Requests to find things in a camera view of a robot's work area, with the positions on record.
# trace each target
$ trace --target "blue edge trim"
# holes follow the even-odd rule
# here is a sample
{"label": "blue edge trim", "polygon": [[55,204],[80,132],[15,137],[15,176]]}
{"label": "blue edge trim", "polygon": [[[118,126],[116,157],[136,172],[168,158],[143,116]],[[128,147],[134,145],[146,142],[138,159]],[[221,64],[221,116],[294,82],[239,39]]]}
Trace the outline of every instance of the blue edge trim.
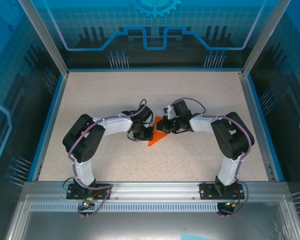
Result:
{"label": "blue edge trim", "polygon": [[44,126],[43,126],[43,130],[42,130],[42,133],[41,133],[39,143],[38,143],[38,147],[36,148],[36,151],[35,151],[35,155],[34,155],[33,162],[32,162],[32,165],[31,165],[31,169],[30,169],[30,172],[29,172],[29,175],[28,175],[28,178],[27,178],[27,182],[32,182],[33,177],[36,174],[36,169],[37,169],[37,165],[38,165],[38,162],[39,162],[40,153],[41,153],[41,151],[43,149],[43,146],[44,146],[44,142],[45,142],[45,138],[46,138],[46,135],[47,135],[48,127],[49,127],[51,121],[53,120],[52,119],[52,113],[53,113],[55,107],[57,107],[57,108],[59,107],[59,106],[56,106],[56,101],[57,101],[57,98],[58,98],[58,95],[60,93],[60,89],[61,89],[61,86],[62,86],[64,80],[65,80],[64,76],[61,74],[60,77],[59,77],[59,80],[58,80],[58,84],[56,85],[56,88],[55,88],[55,92],[54,92],[54,95],[53,95],[53,98],[52,98],[52,101],[51,101],[51,105],[50,105],[50,108],[49,108],[48,115],[46,116],[46,119],[45,119],[45,123],[44,123]]}
{"label": "blue edge trim", "polygon": [[[120,69],[93,68],[93,69],[70,69],[70,72],[87,72],[87,71],[92,71],[92,72],[118,72],[119,71],[120,72],[121,70]],[[211,71],[211,70],[241,71],[242,69],[241,68],[221,68],[221,69],[220,68],[215,68],[215,69],[212,68],[212,69],[206,69],[206,68],[191,67],[191,68],[178,68],[178,69],[175,69],[175,68],[130,68],[129,70],[131,70],[131,71],[184,71],[184,70],[187,70],[187,71],[193,71],[193,70],[198,70],[198,71],[203,71],[203,70],[204,71]],[[265,116],[264,116],[264,114],[262,112],[262,109],[261,109],[261,105],[260,105],[260,102],[259,102],[259,99],[258,99],[257,91],[256,91],[255,85],[252,81],[252,78],[251,78],[250,74],[247,76],[247,79],[248,79],[248,83],[251,87],[253,98],[254,98],[254,101],[256,103],[256,107],[257,107],[257,110],[258,110],[258,113],[259,113],[259,116],[260,116],[260,119],[261,119],[261,124],[262,124],[262,127],[264,129],[265,136],[266,136],[269,148],[270,148],[270,153],[272,155],[274,167],[275,167],[276,173],[278,175],[278,180],[280,182],[284,182],[285,178],[284,178],[284,175],[282,173],[282,170],[281,170],[281,167],[280,167],[280,164],[279,164],[279,160],[278,160],[278,156],[276,154],[275,147],[274,147],[274,144],[272,142],[270,132],[269,132],[269,129],[268,129],[268,126],[267,126],[267,123],[266,123],[266,119],[265,119]],[[38,164],[38,161],[39,161],[39,156],[40,156],[41,150],[43,148],[43,144],[44,144],[44,140],[45,140],[45,137],[46,137],[46,134],[47,134],[48,126],[49,126],[49,124],[52,120],[51,119],[52,113],[54,111],[55,104],[56,104],[57,97],[59,95],[59,91],[60,91],[62,83],[63,83],[63,76],[61,75],[60,78],[59,78],[58,84],[56,86],[56,90],[55,90],[56,94],[54,94],[54,96],[53,96],[53,99],[52,99],[52,102],[51,102],[51,105],[50,105],[50,109],[49,109],[49,112],[48,112],[48,115],[46,117],[43,130],[42,130],[40,141],[39,141],[38,147],[37,147],[35,155],[34,155],[33,163],[32,163],[30,173],[29,173],[29,176],[28,176],[28,179],[27,179],[27,181],[29,181],[29,182],[32,181],[32,179],[35,175],[35,171],[36,171],[37,164]]]}
{"label": "blue edge trim", "polygon": [[123,68],[123,69],[108,69],[108,68],[71,68],[70,72],[151,72],[151,71],[205,71],[205,72],[241,72],[242,68],[205,68],[205,67],[167,67],[167,68]]}
{"label": "blue edge trim", "polygon": [[262,127],[264,129],[265,137],[266,137],[266,140],[267,140],[269,148],[270,148],[274,168],[275,168],[276,174],[278,175],[278,180],[280,182],[284,182],[285,178],[284,178],[284,175],[282,173],[280,163],[279,163],[279,160],[278,160],[278,156],[277,156],[276,151],[275,151],[275,146],[274,146],[274,143],[272,142],[270,132],[269,132],[269,129],[268,129],[268,126],[267,126],[267,123],[266,123],[266,118],[264,116],[264,113],[262,112],[262,108],[261,108],[261,105],[260,105],[260,102],[259,102],[257,91],[256,91],[255,85],[252,81],[250,73],[248,74],[247,78],[248,78],[248,82],[249,82],[249,85],[251,87],[253,98],[254,98],[254,101],[255,101],[255,104],[256,104],[260,119],[261,119],[261,124],[262,124]]}

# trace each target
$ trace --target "enclosure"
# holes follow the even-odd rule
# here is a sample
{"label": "enclosure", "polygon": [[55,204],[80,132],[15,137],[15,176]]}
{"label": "enclosure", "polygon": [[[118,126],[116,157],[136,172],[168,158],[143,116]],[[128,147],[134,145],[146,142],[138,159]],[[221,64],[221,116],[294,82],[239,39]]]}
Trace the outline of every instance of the enclosure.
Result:
{"label": "enclosure", "polygon": [[[182,97],[236,112],[255,139],[240,214],[201,198],[222,167],[213,134],[121,132],[92,157],[109,199],[81,219],[63,145],[79,116],[142,99],[163,116]],[[300,0],[0,1],[0,239],[82,237],[300,240]]]}

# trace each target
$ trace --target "blue panel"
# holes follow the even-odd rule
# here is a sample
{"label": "blue panel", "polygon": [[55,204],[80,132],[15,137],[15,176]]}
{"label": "blue panel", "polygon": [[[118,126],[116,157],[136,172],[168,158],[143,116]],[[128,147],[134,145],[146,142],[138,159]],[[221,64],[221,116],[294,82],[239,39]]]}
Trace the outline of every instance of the blue panel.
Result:
{"label": "blue panel", "polygon": [[[108,62],[108,54],[128,50],[131,67],[242,68],[276,3],[34,1],[60,51],[68,52],[64,55],[68,67],[86,69],[119,69],[114,61],[114,66]],[[211,50],[227,51],[215,66],[204,63]]]}
{"label": "blue panel", "polygon": [[258,114],[260,115],[260,119],[261,119],[262,127],[263,127],[263,130],[264,130],[264,133],[265,133],[265,137],[266,137],[267,143],[268,143],[269,148],[270,148],[270,152],[271,152],[271,156],[272,156],[272,159],[273,159],[275,171],[278,175],[278,180],[280,182],[284,182],[285,178],[284,178],[284,175],[282,173],[282,170],[281,170],[281,167],[280,167],[280,164],[279,164],[279,160],[278,160],[278,157],[277,157],[277,153],[275,151],[275,147],[274,147],[274,144],[272,142],[272,139],[271,139],[271,136],[270,136],[270,133],[269,133],[269,129],[268,129],[268,126],[267,126],[267,123],[266,123],[266,119],[265,119],[264,113],[262,111],[262,107],[261,107],[261,104],[259,102],[259,98],[258,98],[256,89],[255,89],[255,86],[254,86],[254,83],[252,81],[252,78],[251,78],[250,74],[248,75],[248,80],[249,80],[249,84],[250,84],[250,87],[251,87],[251,90],[252,90],[252,94],[253,94],[253,98],[254,98],[256,107],[258,109]]}
{"label": "blue panel", "polygon": [[284,178],[300,182],[300,0],[291,1],[251,77]]}
{"label": "blue panel", "polygon": [[0,239],[27,180],[59,75],[19,2],[0,0]]}

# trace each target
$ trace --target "aluminum frame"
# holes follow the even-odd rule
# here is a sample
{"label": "aluminum frame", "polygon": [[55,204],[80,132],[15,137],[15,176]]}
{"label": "aluminum frame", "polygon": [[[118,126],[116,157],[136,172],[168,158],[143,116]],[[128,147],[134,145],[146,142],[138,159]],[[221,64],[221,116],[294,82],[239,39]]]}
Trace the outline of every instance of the aluminum frame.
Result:
{"label": "aluminum frame", "polygon": [[40,143],[39,143],[37,152],[35,153],[34,160],[33,160],[33,163],[32,163],[31,169],[30,169],[29,177],[27,179],[28,181],[37,181],[40,176],[41,167],[45,160],[49,141],[50,141],[50,138],[52,135],[52,131],[54,129],[54,125],[55,125],[55,122],[57,119],[61,100],[62,100],[62,97],[65,92],[67,81],[68,81],[68,77],[62,76],[62,79],[60,80],[60,82],[57,85],[57,88],[54,93],[54,96],[53,96],[53,99],[51,102],[51,106],[50,106],[50,110],[52,109],[52,113],[51,113],[50,119],[47,118],[46,122],[44,124],[44,126],[47,125],[46,126],[47,129],[46,129],[46,132],[43,131],[43,133],[41,135],[40,141],[42,140],[42,145],[40,145]]}
{"label": "aluminum frame", "polygon": [[60,55],[59,50],[57,49],[52,37],[50,36],[49,31],[46,28],[43,20],[41,19],[36,7],[34,6],[31,0],[18,1],[22,6],[25,14],[29,18],[30,22],[32,23],[35,31],[39,35],[44,46],[46,47],[47,51],[49,52],[52,60],[59,69],[60,73],[63,76],[67,77],[69,73],[68,67],[66,66],[66,63]]}
{"label": "aluminum frame", "polygon": [[242,68],[244,77],[248,76],[251,69],[255,65],[258,57],[260,56],[262,50],[264,49],[269,38],[271,37],[272,33],[274,32],[281,17],[285,13],[290,1],[291,0],[278,0],[278,3],[274,7],[268,21],[266,22],[258,40],[256,41],[250,55],[248,56],[244,66]]}
{"label": "aluminum frame", "polygon": [[[220,203],[220,200],[200,200],[201,182],[112,182],[113,192],[107,203]],[[32,203],[68,204],[81,200],[67,200],[62,182],[26,182],[16,207],[6,240],[20,240],[27,223]],[[300,240],[300,221],[286,182],[247,182],[249,202],[279,203],[282,221],[289,236]]]}
{"label": "aluminum frame", "polygon": [[260,148],[260,153],[262,156],[262,160],[264,165],[270,165],[270,171],[267,171],[266,169],[266,174],[269,178],[269,181],[280,181],[276,166],[275,166],[275,162],[274,162],[274,158],[271,154],[271,150],[269,147],[269,142],[267,140],[266,137],[266,132],[265,129],[262,125],[262,121],[261,121],[261,117],[258,114],[258,108],[257,108],[257,104],[256,104],[256,100],[254,98],[254,95],[252,93],[252,89],[250,86],[250,83],[248,81],[247,76],[243,76],[242,74],[239,74],[239,79],[241,82],[241,86],[242,86],[242,90],[243,90],[243,94],[245,97],[245,101],[247,104],[247,107],[249,109],[249,113],[251,116],[251,120],[252,120],[252,124],[254,127],[254,131],[255,131],[255,135],[259,144],[259,148]]}

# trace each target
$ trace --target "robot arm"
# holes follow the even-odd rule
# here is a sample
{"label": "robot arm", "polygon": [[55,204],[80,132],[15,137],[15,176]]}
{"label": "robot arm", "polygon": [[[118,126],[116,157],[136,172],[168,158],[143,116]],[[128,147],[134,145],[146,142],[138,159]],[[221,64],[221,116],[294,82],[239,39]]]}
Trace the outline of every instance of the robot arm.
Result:
{"label": "robot arm", "polygon": [[183,132],[207,132],[213,133],[223,153],[221,170],[215,178],[215,190],[220,197],[233,192],[238,175],[238,165],[241,157],[255,143],[254,137],[235,112],[230,112],[225,116],[208,116],[201,113],[192,114],[184,100],[169,105],[164,109],[163,120],[157,123],[156,130],[164,133],[183,133]]}
{"label": "robot arm", "polygon": [[[74,158],[73,164],[77,178],[80,180],[77,182],[83,188],[94,186],[95,177],[92,172],[91,158],[96,153],[102,137],[120,132],[133,132],[135,140],[148,141],[152,139],[153,128],[149,127],[149,122],[153,118],[153,112],[147,106],[137,115],[129,117],[133,113],[139,112],[142,107],[143,105],[137,111],[123,111],[116,118],[101,121],[75,146],[71,156]],[[81,115],[62,141],[66,151],[69,153],[80,135],[99,120],[101,118],[92,118],[87,114]]]}

